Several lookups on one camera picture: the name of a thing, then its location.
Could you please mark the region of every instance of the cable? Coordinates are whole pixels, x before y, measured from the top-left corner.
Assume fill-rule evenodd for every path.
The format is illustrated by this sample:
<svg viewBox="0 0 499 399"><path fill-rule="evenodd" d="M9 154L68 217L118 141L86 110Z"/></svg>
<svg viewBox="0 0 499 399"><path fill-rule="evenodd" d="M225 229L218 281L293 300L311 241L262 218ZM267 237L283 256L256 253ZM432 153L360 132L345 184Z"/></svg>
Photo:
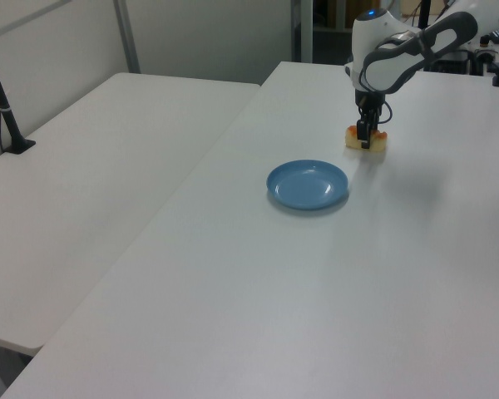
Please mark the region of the cable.
<svg viewBox="0 0 499 399"><path fill-rule="evenodd" d="M447 11L449 9L449 6L445 6L442 10L442 12L440 12L438 14L438 16L436 17L436 19L434 20L434 22L436 22L438 19L440 19L440 17L444 14L445 11Z"/></svg>
<svg viewBox="0 0 499 399"><path fill-rule="evenodd" d="M379 125L384 125L385 123L389 123L389 122L392 120L392 118L393 118L393 111L392 111L392 107L390 106L390 104L388 104L388 102L387 102L387 101L385 101L385 102L384 102L384 105L388 108L388 112L390 112L390 116L388 117L388 119L387 119L387 120L382 121L382 122L380 121L380 122L378 123Z"/></svg>
<svg viewBox="0 0 499 399"><path fill-rule="evenodd" d="M405 21L404 21L404 22L408 21L408 20L410 19L410 17L411 17L411 16L414 16L414 17L415 17L415 16L416 16L416 13L417 13L417 10L418 10L421 6L422 6L422 2L419 2L419 4L417 5L417 7L416 7L416 8L414 8L413 13L412 13L412 14L410 14L410 15L408 16L408 18L407 18L407 19L405 19Z"/></svg>
<svg viewBox="0 0 499 399"><path fill-rule="evenodd" d="M367 87L363 84L363 74L364 74L364 69L362 69L360 71L360 73L358 74L358 84L364 89L366 90L368 93L374 93L376 92L373 88L371 87ZM384 102L384 105L388 108L388 112L390 113L390 116L388 117L387 120L385 121L382 121L382 122L378 122L378 125L383 125L385 123L389 123L390 120L392 120L393 118L393 111L392 111L392 107L390 106L390 104L388 104L387 101ZM358 108L358 113L362 116L362 111L360 109L360 107Z"/></svg>
<svg viewBox="0 0 499 399"><path fill-rule="evenodd" d="M414 20L416 19L416 14L417 14L417 10L419 10L419 8L422 6L422 2L419 2L419 4L417 5L416 9L414 10L414 15L413 15L413 26L414 26Z"/></svg>

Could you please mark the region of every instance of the table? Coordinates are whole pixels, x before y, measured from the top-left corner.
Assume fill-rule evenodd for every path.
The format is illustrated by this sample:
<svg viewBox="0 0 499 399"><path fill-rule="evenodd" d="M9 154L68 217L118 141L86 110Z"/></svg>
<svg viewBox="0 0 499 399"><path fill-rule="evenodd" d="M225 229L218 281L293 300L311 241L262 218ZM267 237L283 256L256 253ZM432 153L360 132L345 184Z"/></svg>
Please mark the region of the table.
<svg viewBox="0 0 499 399"><path fill-rule="evenodd" d="M419 72L386 154L339 66L282 63L4 399L499 398L499 89ZM265 180L331 161L349 198Z"/></svg>
<svg viewBox="0 0 499 399"><path fill-rule="evenodd" d="M257 89L115 75L0 156L0 345L35 354Z"/></svg>

